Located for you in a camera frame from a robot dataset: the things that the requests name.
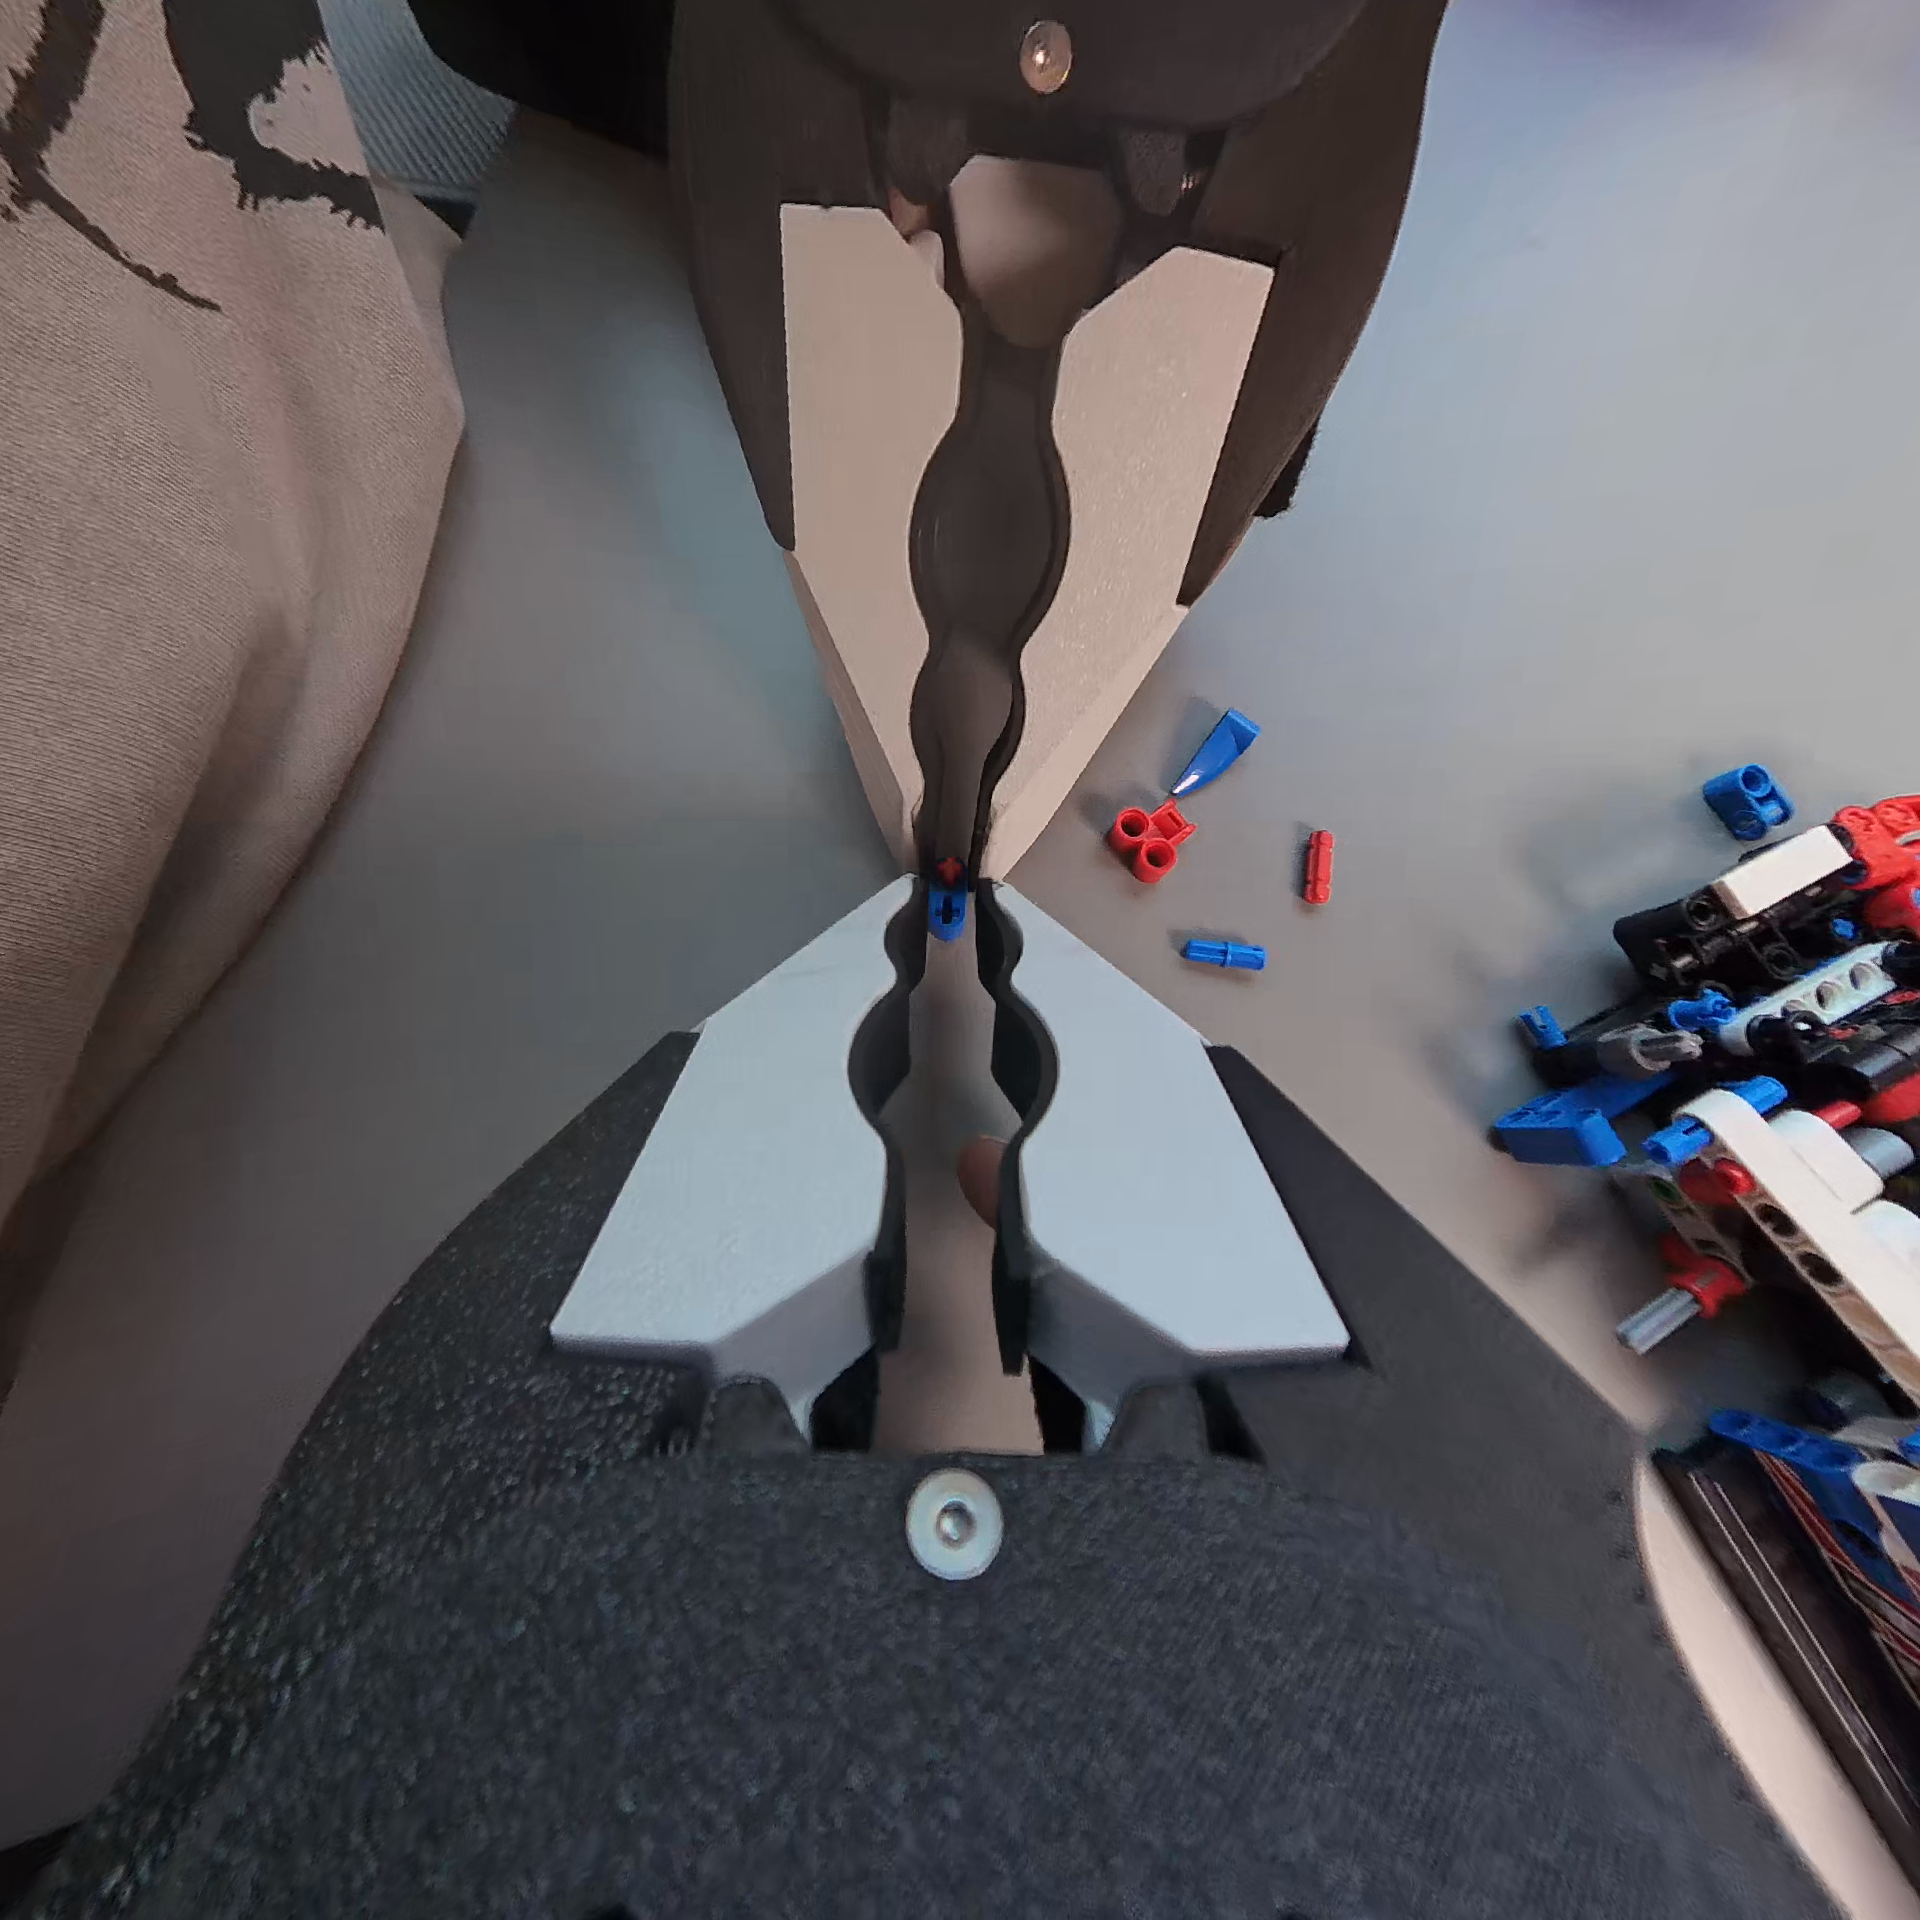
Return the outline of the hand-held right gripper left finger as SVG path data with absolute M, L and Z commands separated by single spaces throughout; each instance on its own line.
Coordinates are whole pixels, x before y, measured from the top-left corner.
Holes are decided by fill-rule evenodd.
M 857 1029 L 898 984 L 882 884 L 697 1030 L 651 1134 L 548 1324 L 562 1352 L 774 1384 L 799 1428 L 875 1342 L 886 1145 L 857 1107 Z

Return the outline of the red three-hole brick connector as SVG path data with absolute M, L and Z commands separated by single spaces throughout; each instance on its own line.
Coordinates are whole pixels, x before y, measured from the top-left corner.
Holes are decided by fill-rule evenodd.
M 1194 831 L 1177 800 L 1158 806 L 1123 806 L 1106 829 L 1106 846 L 1139 883 L 1154 884 L 1175 871 Z

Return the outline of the black printed toy box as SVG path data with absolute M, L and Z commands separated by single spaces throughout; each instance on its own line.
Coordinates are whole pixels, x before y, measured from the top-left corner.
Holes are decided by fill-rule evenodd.
M 1858 1447 L 1712 1415 L 1656 1447 L 1639 1531 L 1670 1629 L 1740 1763 L 1836 1897 L 1918 1884 L 1915 1567 L 1855 1485 Z

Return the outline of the person's beige sweater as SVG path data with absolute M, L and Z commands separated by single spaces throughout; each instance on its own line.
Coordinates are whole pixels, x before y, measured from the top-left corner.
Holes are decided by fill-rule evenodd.
M 258 935 L 416 619 L 455 230 L 315 4 L 6 4 L 3 1196 Z

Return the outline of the blue brick wedge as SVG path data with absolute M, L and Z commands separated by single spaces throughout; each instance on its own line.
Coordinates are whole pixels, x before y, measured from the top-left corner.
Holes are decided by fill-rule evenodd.
M 1190 757 L 1187 768 L 1169 789 L 1169 800 L 1187 800 L 1191 793 L 1211 787 L 1246 755 L 1263 735 L 1263 727 L 1249 712 L 1228 709 L 1218 715 L 1211 731 Z

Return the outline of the grey woven cloth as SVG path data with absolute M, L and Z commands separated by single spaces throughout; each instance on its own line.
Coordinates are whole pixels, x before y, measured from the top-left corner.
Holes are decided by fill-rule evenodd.
M 442 62 L 403 1 L 320 1 L 368 166 L 420 200 L 471 203 L 515 105 Z

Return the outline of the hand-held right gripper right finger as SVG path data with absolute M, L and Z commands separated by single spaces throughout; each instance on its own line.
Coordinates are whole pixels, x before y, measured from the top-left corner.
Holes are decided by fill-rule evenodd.
M 1002 1151 L 993 1307 L 1052 1448 L 1097 1448 L 1142 1387 L 1342 1360 L 1323 1284 L 1208 1040 L 1128 974 L 986 883 L 976 969 Z

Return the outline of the toy brick car model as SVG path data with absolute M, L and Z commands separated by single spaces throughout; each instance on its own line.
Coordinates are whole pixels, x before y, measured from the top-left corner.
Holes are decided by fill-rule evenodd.
M 1636 1355 L 1763 1294 L 1811 1307 L 1812 1379 L 1756 1413 L 1858 1447 L 1855 1485 L 1915 1567 L 1918 800 L 1771 831 L 1616 921 L 1630 995 L 1518 1014 L 1542 1089 L 1503 1112 L 1518 1163 L 1599 1167 L 1659 1227 Z

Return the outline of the grey desk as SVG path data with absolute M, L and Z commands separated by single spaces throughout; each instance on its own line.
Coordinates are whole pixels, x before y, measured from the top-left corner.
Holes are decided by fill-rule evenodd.
M 1483 1124 L 1511 1017 L 1611 998 L 1614 917 L 1731 851 L 1704 776 L 1764 760 L 1807 815 L 1915 789 L 1915 237 L 1915 4 L 1455 4 L 1292 510 L 1015 869 L 1639 1425 L 1792 1361 L 1758 1303 L 1630 1358 L 1641 1238 Z M 6 1843 L 128 1763 L 399 1284 L 891 871 L 658 169 L 521 117 L 447 320 L 466 445 L 403 675 L 80 1173 L 6 1408 Z M 1144 884 L 1106 829 L 1228 709 L 1263 735 Z

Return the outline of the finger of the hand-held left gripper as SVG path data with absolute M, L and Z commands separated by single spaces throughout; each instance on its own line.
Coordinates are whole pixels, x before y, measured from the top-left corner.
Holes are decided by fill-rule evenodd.
M 1256 261 L 1175 247 L 1065 336 L 1052 401 L 1065 563 L 1020 659 L 1025 727 L 993 796 L 988 880 L 1007 880 L 1068 803 L 1184 622 L 1198 520 L 1273 278 Z
M 928 624 L 910 572 L 923 471 L 963 383 L 966 331 L 938 240 L 879 207 L 779 207 L 787 432 L 795 532 L 787 572 L 880 833 L 920 865 L 910 731 Z

